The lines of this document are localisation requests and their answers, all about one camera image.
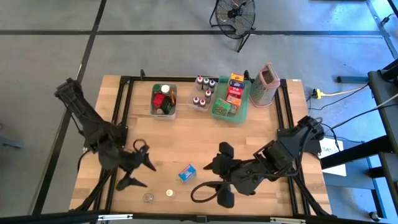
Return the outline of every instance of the electric fan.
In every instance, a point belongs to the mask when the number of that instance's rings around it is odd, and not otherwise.
[[[214,13],[216,13],[217,25],[211,23]],[[219,27],[225,36],[232,39],[241,39],[238,47],[239,52],[255,29],[253,27],[255,18],[256,5],[254,0],[217,0],[209,23],[212,27]]]

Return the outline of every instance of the cheese grater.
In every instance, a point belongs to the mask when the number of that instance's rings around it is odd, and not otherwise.
[[[255,107],[270,105],[279,85],[280,79],[269,62],[260,70],[251,85],[250,101]]]

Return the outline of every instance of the fan grille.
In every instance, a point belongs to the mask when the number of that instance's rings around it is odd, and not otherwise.
[[[216,8],[217,24],[227,37],[242,39],[253,27],[255,10],[254,0],[219,0]]]

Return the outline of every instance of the small blue box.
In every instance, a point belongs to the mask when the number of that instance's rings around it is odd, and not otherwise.
[[[240,88],[244,90],[244,82],[237,82],[234,80],[229,81],[229,86],[235,87],[235,88]]]
[[[197,171],[195,168],[193,168],[191,165],[188,165],[183,171],[180,172],[178,176],[182,179],[182,182],[186,183],[188,180],[196,176],[196,174]]]

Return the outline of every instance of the wooden tabletop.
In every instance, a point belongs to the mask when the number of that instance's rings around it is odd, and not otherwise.
[[[120,76],[107,75],[103,78],[95,106],[103,119],[110,121],[114,102],[118,92]],[[235,189],[235,206],[223,208],[216,200],[207,203],[194,203],[190,192],[198,184],[220,178],[210,170],[202,168],[212,161],[218,152],[218,144],[226,141],[235,150],[235,159],[252,159],[252,154],[276,139],[278,117],[275,103],[266,108],[248,106],[248,117],[243,124],[231,124],[213,119],[210,112],[194,111],[186,104],[193,83],[174,82],[177,84],[177,117],[172,121],[157,121],[149,115],[150,96],[155,83],[167,82],[134,82],[127,125],[129,126],[126,150],[132,150],[132,143],[137,138],[143,138],[150,146],[149,158],[157,171],[151,171],[140,166],[132,176],[148,185],[148,188],[130,186],[125,190],[114,191],[111,206],[112,212],[131,213],[177,213],[177,214],[207,214],[207,215],[292,215],[289,188],[286,178],[275,182],[263,180],[256,189],[256,195],[245,196]],[[300,80],[287,80],[290,104],[294,122],[308,114],[307,104]],[[284,105],[282,91],[281,103]],[[285,108],[285,127],[288,127]],[[178,177],[186,166],[191,164],[197,170],[197,176],[186,184]],[[331,212],[325,182],[319,160],[305,153],[302,160],[305,183],[317,202],[327,212]],[[93,190],[98,181],[101,166],[98,156],[86,155],[80,166],[70,208],[79,206]],[[123,177],[119,169],[116,183]],[[175,192],[173,197],[166,196],[166,190]],[[302,201],[296,186],[298,208],[303,213]],[[154,196],[152,203],[144,203],[145,193]],[[214,189],[203,187],[195,194],[196,198],[207,198],[214,194]],[[101,199],[104,208],[106,191]]]

